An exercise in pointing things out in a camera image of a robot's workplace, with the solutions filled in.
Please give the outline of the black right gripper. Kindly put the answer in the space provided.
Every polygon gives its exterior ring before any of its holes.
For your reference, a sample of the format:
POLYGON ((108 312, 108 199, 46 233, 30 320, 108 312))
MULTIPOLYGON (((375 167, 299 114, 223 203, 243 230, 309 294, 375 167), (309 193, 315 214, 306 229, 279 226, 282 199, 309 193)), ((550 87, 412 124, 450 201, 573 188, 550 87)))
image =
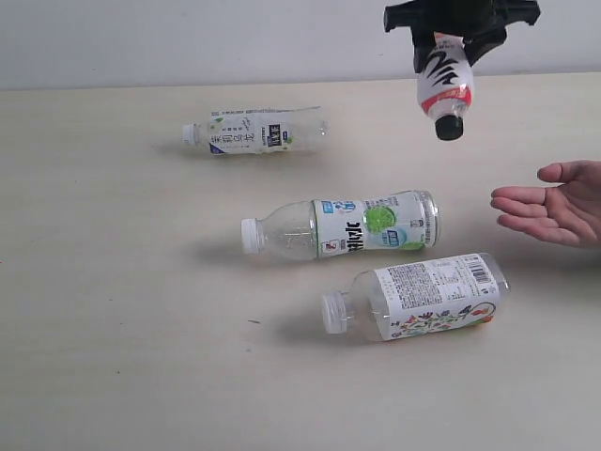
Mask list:
POLYGON ((386 32, 410 27, 414 49, 413 68, 420 74, 436 47, 435 32, 482 33, 463 38, 471 67, 485 54, 502 46, 506 26, 523 22, 534 25, 540 17, 537 1, 417 0, 384 8, 386 32))

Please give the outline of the person's open hand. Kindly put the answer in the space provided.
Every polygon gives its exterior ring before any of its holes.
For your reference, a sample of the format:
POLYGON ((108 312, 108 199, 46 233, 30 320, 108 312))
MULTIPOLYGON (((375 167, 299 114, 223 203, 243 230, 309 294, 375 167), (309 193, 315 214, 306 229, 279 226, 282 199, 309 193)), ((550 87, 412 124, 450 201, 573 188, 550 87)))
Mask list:
POLYGON ((575 248, 600 246, 600 162, 551 163, 537 172, 543 186, 505 186, 491 193, 498 224, 539 241, 575 248))

